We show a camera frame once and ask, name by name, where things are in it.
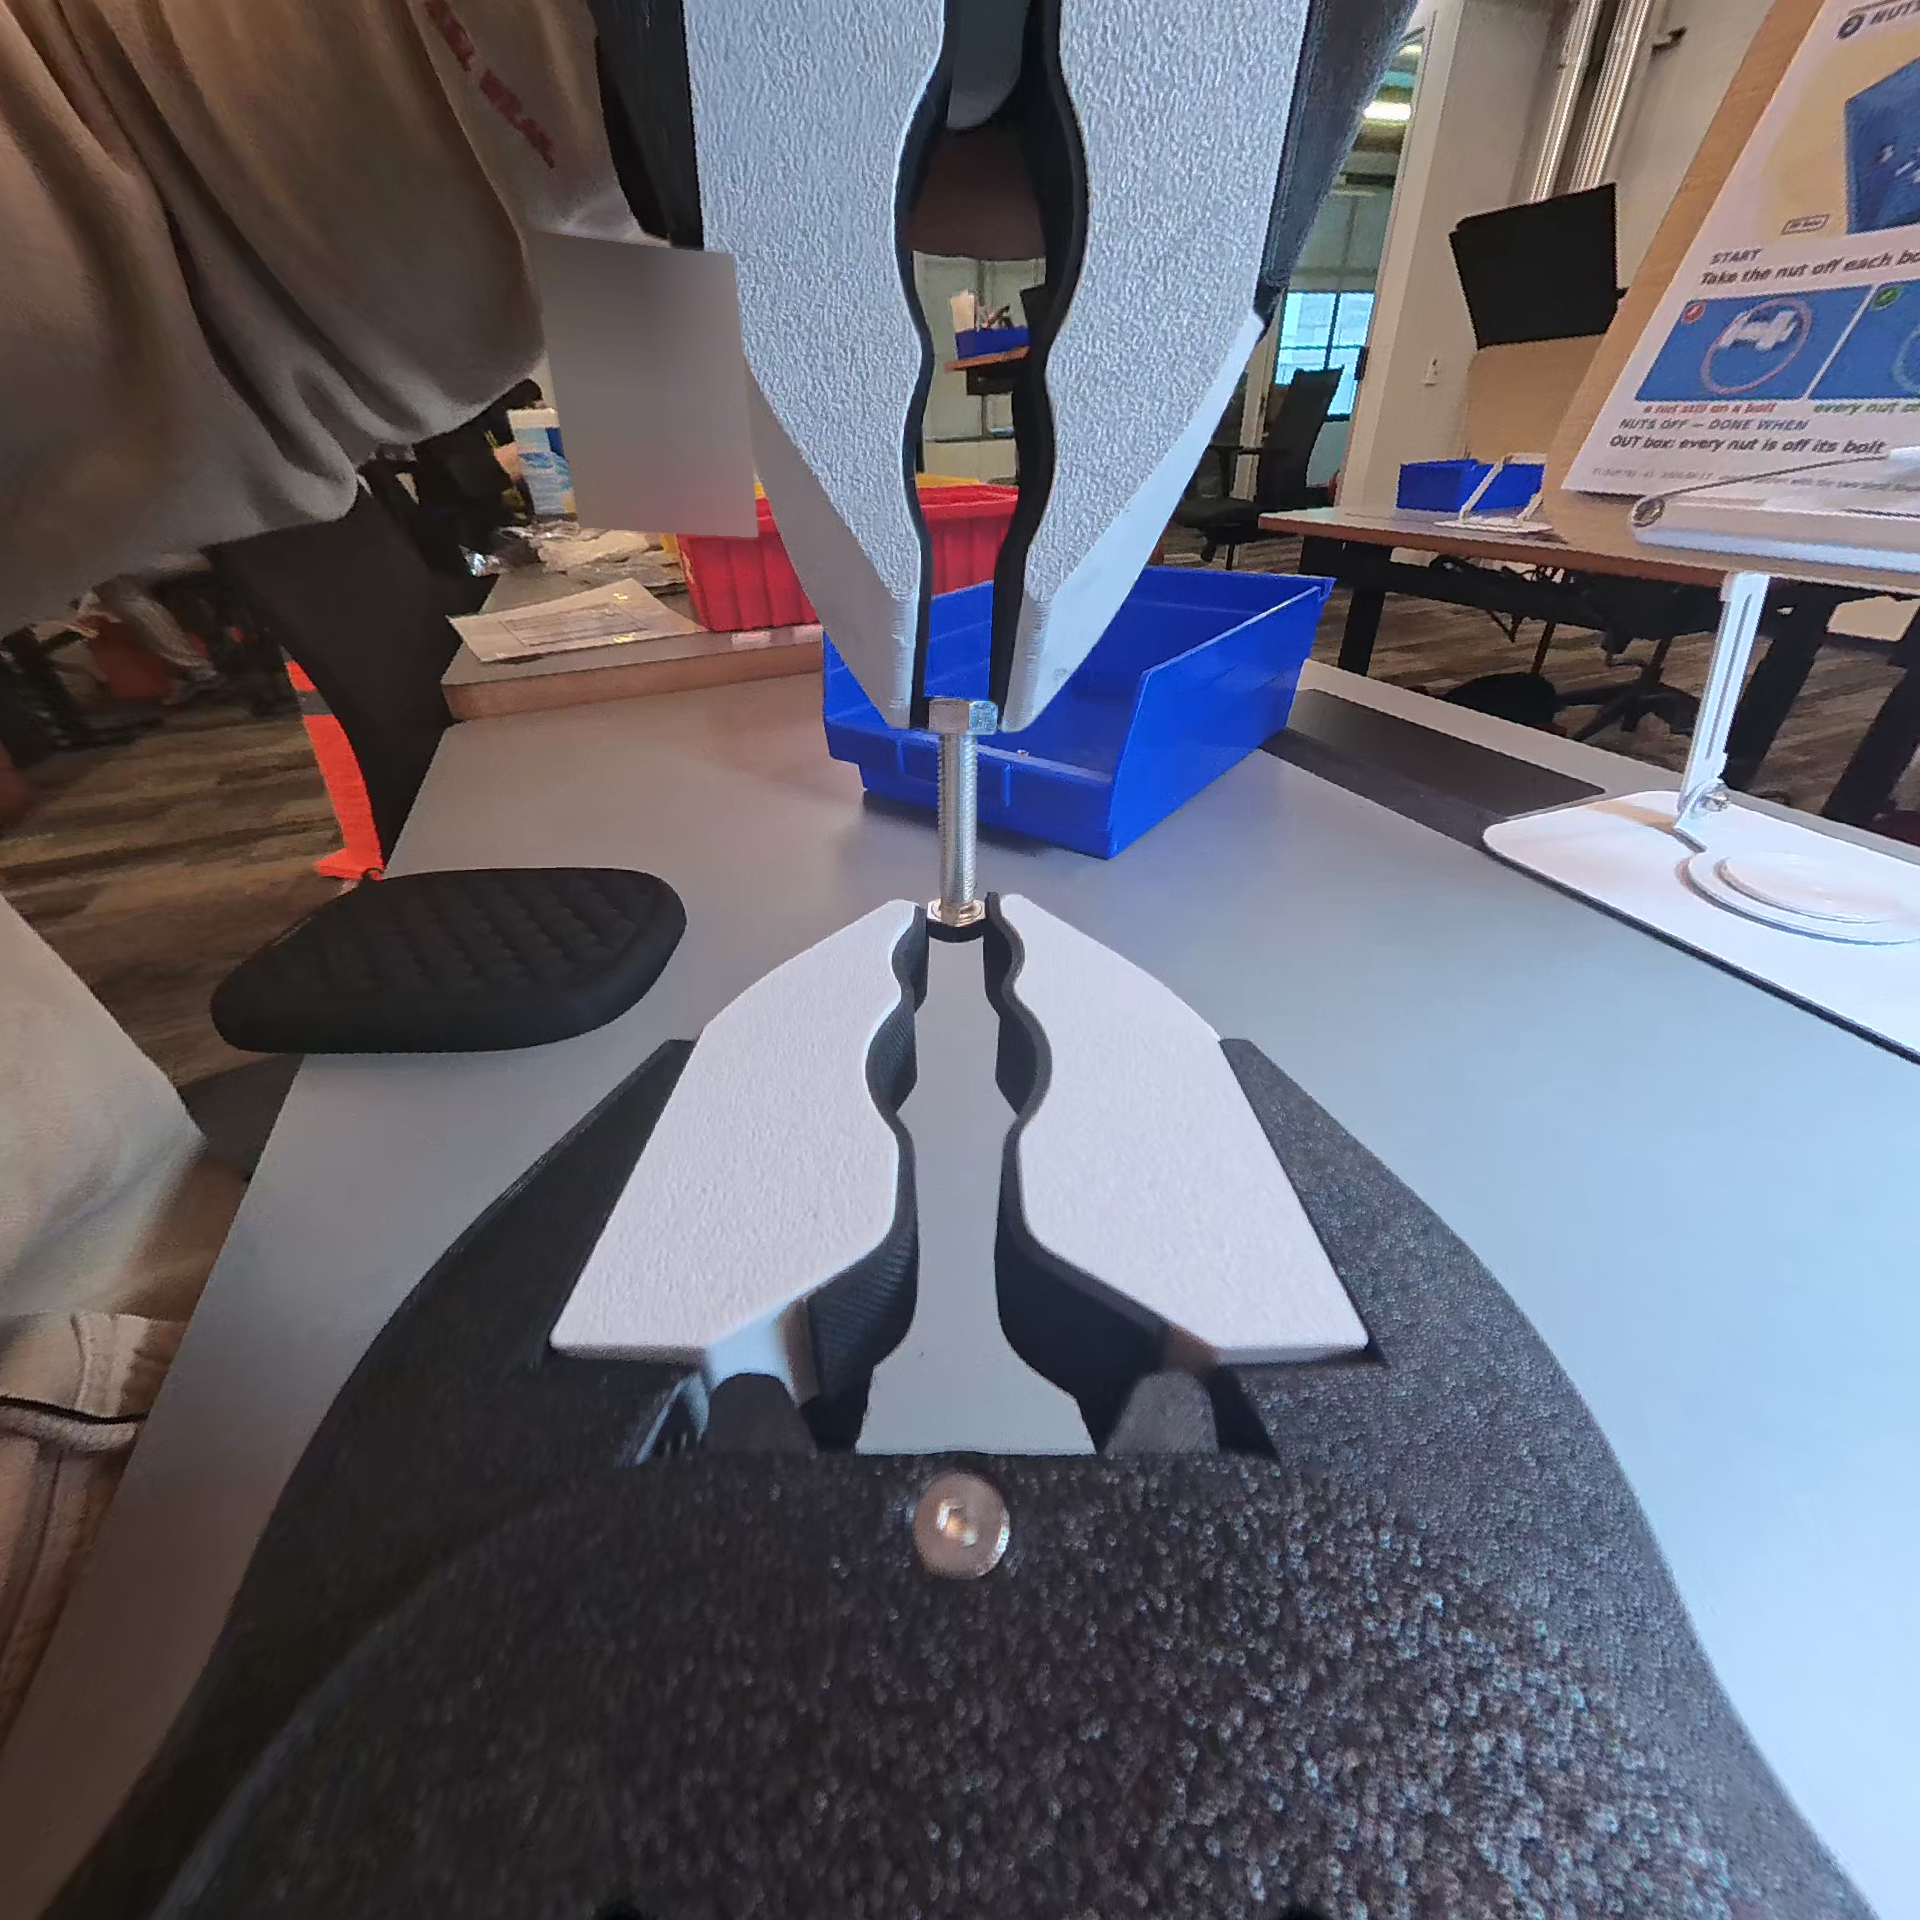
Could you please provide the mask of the white instruction sign stand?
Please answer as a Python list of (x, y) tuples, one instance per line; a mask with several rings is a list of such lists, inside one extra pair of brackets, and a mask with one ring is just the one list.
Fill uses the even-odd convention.
[(1550, 462), (1567, 545), (1707, 568), (1681, 784), (1490, 826), (1501, 862), (1918, 1052), (1915, 866), (1736, 800), (1769, 591), (1915, 591), (1918, 5), (1778, 5)]

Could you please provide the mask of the thin silver bolt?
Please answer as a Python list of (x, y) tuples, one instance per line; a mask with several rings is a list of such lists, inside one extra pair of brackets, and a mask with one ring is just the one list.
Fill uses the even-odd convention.
[(927, 928), (937, 928), (943, 936), (962, 936), (984, 921), (984, 903), (975, 889), (978, 736), (934, 737), (939, 742), (939, 894), (927, 903)]

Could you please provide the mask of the black leaning panel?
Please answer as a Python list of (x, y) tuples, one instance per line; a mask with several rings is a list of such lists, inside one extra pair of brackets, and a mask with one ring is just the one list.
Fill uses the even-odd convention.
[(440, 679), (458, 638), (443, 578), (369, 492), (339, 519), (207, 544), (202, 554), (342, 724), (379, 853), (390, 854), (450, 727)]

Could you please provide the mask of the printed paper sheet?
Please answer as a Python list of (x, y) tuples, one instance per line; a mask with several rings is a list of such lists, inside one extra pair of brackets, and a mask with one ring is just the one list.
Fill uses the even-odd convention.
[(642, 582), (629, 581), (525, 606), (487, 606), (482, 612), (451, 616), (450, 629), (467, 654), (493, 664), (704, 630)]

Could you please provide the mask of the blue plastic bin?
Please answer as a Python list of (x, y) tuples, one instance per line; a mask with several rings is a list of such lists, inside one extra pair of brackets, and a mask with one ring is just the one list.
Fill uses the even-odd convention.
[[(1330, 586), (1269, 570), (1142, 568), (1033, 727), (979, 742), (979, 830), (1091, 857), (1129, 848), (1283, 729)], [(983, 693), (990, 639), (990, 582), (937, 593), (927, 689)], [(933, 736), (887, 727), (830, 639), (822, 734), (869, 792), (933, 809)]]
[(1545, 487), (1545, 458), (1506, 454), (1402, 463), (1397, 510), (1441, 517), (1518, 517)]

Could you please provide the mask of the person's left hand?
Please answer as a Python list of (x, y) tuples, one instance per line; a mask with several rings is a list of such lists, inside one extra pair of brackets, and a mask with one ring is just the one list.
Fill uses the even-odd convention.
[(920, 255), (1041, 257), (1040, 196), (1019, 127), (937, 127), (905, 213), (902, 245)]

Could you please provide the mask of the red plastic bin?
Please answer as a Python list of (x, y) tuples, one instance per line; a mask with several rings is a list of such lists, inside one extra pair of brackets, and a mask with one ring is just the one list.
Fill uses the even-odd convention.
[[(1017, 504), (1017, 487), (920, 476), (934, 593), (984, 585)], [(757, 498), (757, 536), (680, 535), (690, 612), (707, 632), (815, 626), (819, 620), (785, 554), (773, 506)]]

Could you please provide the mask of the wooden desk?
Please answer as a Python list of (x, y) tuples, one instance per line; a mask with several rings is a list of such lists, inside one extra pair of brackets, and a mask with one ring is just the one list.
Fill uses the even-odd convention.
[(1720, 616), (1720, 566), (1611, 554), (1417, 511), (1279, 511), (1261, 517), (1261, 527), (1298, 536), (1301, 574), (1347, 591), (1334, 663), (1357, 677), (1374, 668), (1392, 597), (1627, 641), (1712, 632)]

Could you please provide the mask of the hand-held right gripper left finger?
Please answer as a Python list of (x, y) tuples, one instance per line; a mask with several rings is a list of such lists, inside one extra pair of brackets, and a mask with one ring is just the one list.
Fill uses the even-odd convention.
[(850, 1386), (912, 1314), (898, 1121), (922, 912), (890, 901), (712, 1015), (550, 1330), (707, 1385)]

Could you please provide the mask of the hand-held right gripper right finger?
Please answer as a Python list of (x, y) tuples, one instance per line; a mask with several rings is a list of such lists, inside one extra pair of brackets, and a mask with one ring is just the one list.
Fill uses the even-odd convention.
[(1007, 1145), (1038, 1252), (1176, 1359), (1360, 1352), (1360, 1314), (1213, 1025), (1029, 896), (997, 896), (991, 925), (1034, 1045)]

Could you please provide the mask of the person's left forearm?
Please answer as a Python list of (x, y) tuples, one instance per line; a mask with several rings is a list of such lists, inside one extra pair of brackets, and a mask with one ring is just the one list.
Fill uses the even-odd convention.
[(10, 1), (1, 616), (336, 521), (536, 370), (534, 233), (629, 241), (574, 1)]

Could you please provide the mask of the black office chair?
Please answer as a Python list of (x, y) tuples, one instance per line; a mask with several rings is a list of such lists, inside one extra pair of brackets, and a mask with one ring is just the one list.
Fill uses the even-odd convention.
[[(1185, 500), (1173, 514), (1176, 527), (1199, 536), (1199, 566), (1208, 566), (1223, 553), (1225, 566), (1231, 568), (1240, 545), (1272, 536), (1261, 525), (1261, 519), (1271, 511), (1306, 511), (1331, 502), (1330, 487), (1310, 481), (1310, 466), (1339, 380), (1339, 367), (1296, 372), (1257, 445), (1213, 447), (1221, 494)], [(1254, 492), (1249, 495), (1231, 492), (1240, 458), (1254, 462)]]

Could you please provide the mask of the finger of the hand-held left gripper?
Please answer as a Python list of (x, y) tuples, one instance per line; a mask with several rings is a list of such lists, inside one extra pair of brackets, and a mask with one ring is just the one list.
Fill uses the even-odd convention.
[(1306, 1), (1033, 5), (1041, 332), (1014, 398), (991, 702), (1031, 729), (1110, 626), (1263, 329)]
[(914, 719), (929, 598), (914, 429), (929, 348), (902, 168), (939, 97), (933, 1), (683, 6), (704, 236), (736, 264), (757, 476), (880, 718)]

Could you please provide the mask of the orange plastic piece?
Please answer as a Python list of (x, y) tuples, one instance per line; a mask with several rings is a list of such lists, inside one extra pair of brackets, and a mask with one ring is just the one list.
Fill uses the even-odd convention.
[(315, 873), (339, 885), (377, 879), (383, 873), (383, 854), (377, 839), (368, 784), (359, 758), (352, 752), (339, 718), (327, 705), (319, 687), (291, 657), (283, 657), (286, 679), (294, 689), (305, 741), (315, 753), (319, 780), (339, 845), (315, 858)]

